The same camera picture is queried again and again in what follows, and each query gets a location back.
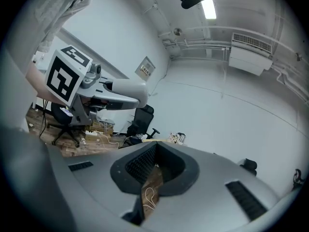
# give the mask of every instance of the fluorescent light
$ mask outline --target fluorescent light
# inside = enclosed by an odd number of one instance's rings
[[[204,9],[204,14],[206,19],[216,19],[216,10],[214,9],[213,0],[202,1],[202,6]]]

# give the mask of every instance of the cable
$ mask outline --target cable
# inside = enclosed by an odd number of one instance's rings
[[[97,130],[96,130],[96,133],[98,134],[99,137],[101,137],[101,136],[106,137],[106,138],[107,138],[107,141],[108,141],[110,144],[112,144],[112,145],[118,145],[118,148],[119,148],[119,143],[111,143],[110,140],[109,140],[109,138],[108,138],[107,136],[105,136],[104,134],[101,134],[101,132],[98,132]]]
[[[152,207],[150,207],[149,205],[147,205],[147,204],[144,204],[143,206],[148,206],[150,209],[153,209]]]
[[[99,131],[97,131],[97,130],[96,130],[95,132],[98,134],[98,136],[99,136],[100,138],[101,138],[101,136],[106,137],[109,144],[118,145],[118,148],[117,148],[117,149],[121,148],[121,147],[124,145],[125,141],[126,141],[128,138],[132,137],[132,136],[127,137],[127,138],[123,141],[123,143],[121,144],[121,146],[119,146],[119,143],[111,143],[110,140],[109,140],[109,138],[108,138],[108,136],[102,134],[101,132],[99,132]]]
[[[110,151],[109,149],[107,149],[107,148],[105,147],[104,142],[103,142],[103,139],[102,139],[101,136],[99,135],[100,133],[97,133],[97,134],[98,134],[99,138],[102,140],[102,144],[103,144],[104,149],[107,150],[107,151]]]
[[[46,110],[47,104],[48,104],[48,101],[43,100],[43,119],[42,119],[42,125],[41,125],[40,131],[42,130],[43,121],[44,121],[45,123],[44,123],[44,129],[43,129],[42,132],[40,133],[39,138],[41,138],[43,132],[44,132],[45,129],[46,129],[46,116],[45,116],[45,110]]]
[[[122,145],[121,145],[120,147],[118,147],[118,149],[120,149],[120,148],[125,144],[125,141],[126,141],[128,138],[130,138],[130,137],[127,137],[127,138],[124,140],[124,142],[122,143]]]
[[[151,197],[151,201],[147,198],[147,190],[148,189],[151,189],[152,191],[153,191],[153,196]],[[155,203],[154,203],[154,201],[153,201],[153,197],[155,196],[155,191],[152,189],[152,188],[147,188],[146,189],[146,191],[145,191],[145,198],[146,198],[146,200],[149,202],[149,203],[151,203],[153,206],[154,206],[154,208],[156,208],[156,205],[155,205]],[[149,205],[147,205],[147,204],[144,204],[143,206],[147,206],[147,207],[149,207],[149,208],[151,208],[151,209],[153,209],[152,207],[150,207]]]

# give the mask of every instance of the ceiling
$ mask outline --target ceiling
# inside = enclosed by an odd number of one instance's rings
[[[284,0],[213,0],[215,20],[205,18],[201,4],[184,10],[179,0],[135,1],[172,59],[226,62],[229,51],[224,54],[222,47],[231,47],[233,32],[245,34],[271,44],[274,65],[277,64],[279,71],[286,70],[286,76],[293,76],[307,90],[309,41]],[[181,36],[173,33],[175,28],[182,30]]]

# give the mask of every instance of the white cloth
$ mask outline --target white cloth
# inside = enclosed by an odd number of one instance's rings
[[[38,51],[45,53],[48,52],[56,34],[62,28],[63,24],[77,12],[86,8],[91,3],[91,1],[92,0],[76,0],[74,5],[71,8],[68,8],[66,12],[64,12],[63,15],[55,22],[44,40],[40,43]]]
[[[12,23],[4,44],[23,75],[27,74],[29,63],[38,48],[45,52],[49,50],[48,45],[53,40],[53,36],[66,21],[65,18],[70,17],[67,14],[68,10],[74,14],[74,10],[83,9],[91,0],[84,2],[77,0],[70,10],[74,1],[28,0],[25,3]]]

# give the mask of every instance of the black office chair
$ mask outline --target black office chair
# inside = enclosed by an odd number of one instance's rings
[[[248,172],[252,173],[254,176],[256,176],[257,163],[255,161],[245,159],[244,163],[241,164],[240,166],[245,170],[247,170]]]
[[[46,127],[49,128],[50,126],[61,129],[61,132],[58,134],[58,137],[56,137],[52,141],[52,145],[56,145],[56,141],[64,134],[65,132],[70,135],[70,137],[76,142],[75,147],[78,148],[79,141],[76,139],[76,137],[73,135],[72,131],[81,131],[83,130],[84,126],[70,126],[69,124],[72,121],[72,117],[66,115],[61,108],[65,108],[63,105],[59,105],[56,103],[52,103],[51,105],[51,112],[55,120],[60,124],[52,124],[47,123]]]
[[[147,135],[147,139],[152,139],[156,133],[160,134],[155,128],[153,128],[154,132],[151,135],[147,134],[148,127],[154,118],[154,111],[155,110],[149,105],[136,109],[134,120],[132,121],[132,125],[128,127],[126,134],[127,137],[132,136],[129,139],[129,145],[137,145],[141,143],[140,139],[134,137],[136,134]]]

